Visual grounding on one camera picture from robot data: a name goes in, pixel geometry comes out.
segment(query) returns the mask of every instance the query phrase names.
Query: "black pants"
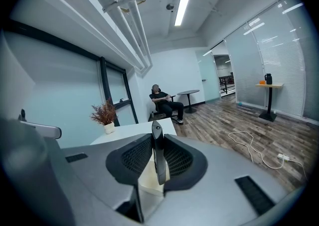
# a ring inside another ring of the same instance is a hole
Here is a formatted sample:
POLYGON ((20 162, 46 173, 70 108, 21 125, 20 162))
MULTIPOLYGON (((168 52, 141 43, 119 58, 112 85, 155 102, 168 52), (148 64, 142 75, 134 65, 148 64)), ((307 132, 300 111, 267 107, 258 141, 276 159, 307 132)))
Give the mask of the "black pants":
POLYGON ((180 102, 168 102, 165 104, 162 104, 159 106, 159 111, 161 113, 165 113, 166 117, 169 118, 172 113, 173 113, 173 109, 177 109, 178 110, 178 119, 182 120, 183 119, 183 113, 184 113, 184 105, 180 102))

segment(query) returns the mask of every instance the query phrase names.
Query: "vase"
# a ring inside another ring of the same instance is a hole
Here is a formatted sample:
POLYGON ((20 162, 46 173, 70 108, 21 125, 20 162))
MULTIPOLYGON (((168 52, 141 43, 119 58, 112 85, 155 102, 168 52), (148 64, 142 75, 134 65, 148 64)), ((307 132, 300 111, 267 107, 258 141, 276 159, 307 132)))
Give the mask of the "vase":
POLYGON ((111 134, 115 131, 114 122, 111 122, 108 125, 104 125, 104 130, 106 134, 111 134))

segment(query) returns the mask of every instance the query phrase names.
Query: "black thermos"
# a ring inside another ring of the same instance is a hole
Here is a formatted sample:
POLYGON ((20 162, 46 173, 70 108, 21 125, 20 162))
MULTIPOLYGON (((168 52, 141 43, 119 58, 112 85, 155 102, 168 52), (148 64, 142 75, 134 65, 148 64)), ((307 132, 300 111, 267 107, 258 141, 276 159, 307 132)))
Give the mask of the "black thermos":
POLYGON ((273 84, 273 78, 271 77, 270 73, 267 73, 265 75, 265 81, 266 81, 266 84, 273 84))

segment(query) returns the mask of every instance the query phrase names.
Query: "white extension cord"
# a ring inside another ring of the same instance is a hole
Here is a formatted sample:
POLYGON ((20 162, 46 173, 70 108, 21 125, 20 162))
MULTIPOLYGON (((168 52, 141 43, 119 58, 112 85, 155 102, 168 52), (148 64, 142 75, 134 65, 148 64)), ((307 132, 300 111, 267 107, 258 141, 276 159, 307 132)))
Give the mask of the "white extension cord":
POLYGON ((269 165, 264 161, 263 154, 262 154, 261 152, 257 151, 256 149, 254 149, 254 147, 251 146, 252 143, 253 143, 253 141, 254 141, 254 137, 253 137, 250 133, 248 133, 247 131, 238 131, 238 132, 231 132, 231 133, 229 133, 228 136, 229 136, 231 139, 233 139, 235 143, 241 144, 241 145, 244 145, 244 146, 247 147, 248 152, 249 152, 250 157, 251 157, 252 163, 254 163, 254 160, 253 160, 253 155, 252 155, 252 154, 250 153, 250 151, 249 151, 249 147, 248 147, 247 145, 243 144, 243 143, 237 142, 234 138, 232 138, 232 137, 230 136, 230 134, 237 134, 237 133, 247 133, 248 135, 250 135, 250 136, 252 137, 251 142, 250 142, 250 147, 251 147, 255 152, 257 152, 257 153, 260 154, 260 157, 261 157, 262 161, 264 162, 264 164, 265 164, 267 167, 269 167, 269 168, 271 168, 271 169, 280 169, 280 168, 282 168, 282 167, 284 166, 284 162, 285 162, 285 161, 286 161, 286 162, 288 162, 288 161, 295 162, 295 163, 301 165, 301 167, 303 168, 304 174, 305 174, 305 178, 306 178, 306 180, 307 180, 307 176, 306 176, 305 169, 304 169, 303 165, 302 165, 300 162, 291 160, 291 159, 290 159, 288 156, 286 156, 285 154, 280 154, 280 153, 279 153, 279 154, 277 155, 277 158, 282 159, 282 160, 283 160, 283 163, 281 164, 280 167, 273 168, 273 167, 269 166, 269 165))

